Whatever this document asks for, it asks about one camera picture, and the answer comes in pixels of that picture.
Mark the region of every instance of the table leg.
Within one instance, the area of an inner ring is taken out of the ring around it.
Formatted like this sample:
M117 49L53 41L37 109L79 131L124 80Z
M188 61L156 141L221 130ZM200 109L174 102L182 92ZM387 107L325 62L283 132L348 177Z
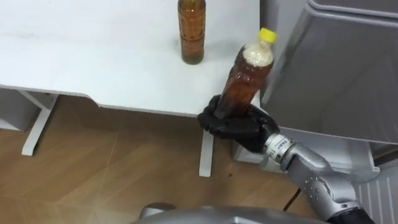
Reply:
M213 157L214 137L207 131L203 131L201 142L199 176L209 177L211 175L211 159Z
M36 147L37 141L45 127L47 120L51 114L51 111L57 101L58 95L45 93L33 93L29 91L19 91L28 100L33 102L36 106L41 109L39 116L36 119L35 124L30 130L29 136L26 139L24 147L22 148L22 155L32 156L33 151Z

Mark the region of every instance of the bottle cap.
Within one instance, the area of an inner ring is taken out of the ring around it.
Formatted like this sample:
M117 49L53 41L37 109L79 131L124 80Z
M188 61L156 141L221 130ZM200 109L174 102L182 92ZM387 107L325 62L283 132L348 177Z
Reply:
M265 40L270 43L274 43L276 40L277 34L269 29L261 28L259 33L260 40Z

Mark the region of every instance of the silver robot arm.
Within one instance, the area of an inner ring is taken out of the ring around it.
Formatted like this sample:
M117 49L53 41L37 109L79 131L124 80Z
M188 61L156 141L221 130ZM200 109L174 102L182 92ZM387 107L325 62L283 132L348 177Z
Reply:
M315 213L334 224L374 224L356 199L351 183L334 172L328 161L280 133L274 119L251 105L246 116L214 117L220 96L198 115L201 127L219 138L236 140L247 150L267 154L306 196Z
M308 203L322 220L338 220L342 214L352 216L352 212L359 211L355 215L359 215L359 218L364 216L363 223L374 223L357 201L351 182L333 171L329 162L321 155L279 133L268 137L264 152L278 162L282 171L300 187Z

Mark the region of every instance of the floor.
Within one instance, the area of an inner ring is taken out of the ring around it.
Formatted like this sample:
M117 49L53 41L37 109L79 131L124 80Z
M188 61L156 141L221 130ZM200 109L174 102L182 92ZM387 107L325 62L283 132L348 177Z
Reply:
M198 176L194 118L98 108L61 96L33 157L27 133L0 129L0 217L10 224L128 224L152 202L180 208L245 205L281 210L286 176L231 160L216 140L210 178ZM301 196L289 212L314 217Z

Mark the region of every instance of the bottle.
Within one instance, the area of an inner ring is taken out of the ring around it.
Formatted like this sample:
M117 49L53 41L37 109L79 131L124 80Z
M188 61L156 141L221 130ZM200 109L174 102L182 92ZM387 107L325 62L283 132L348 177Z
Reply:
M236 56L214 115L219 119L246 114L251 100L272 68L271 45L276 33L262 28L259 40L244 45Z
M205 54L205 0L178 0L182 60L196 65Z

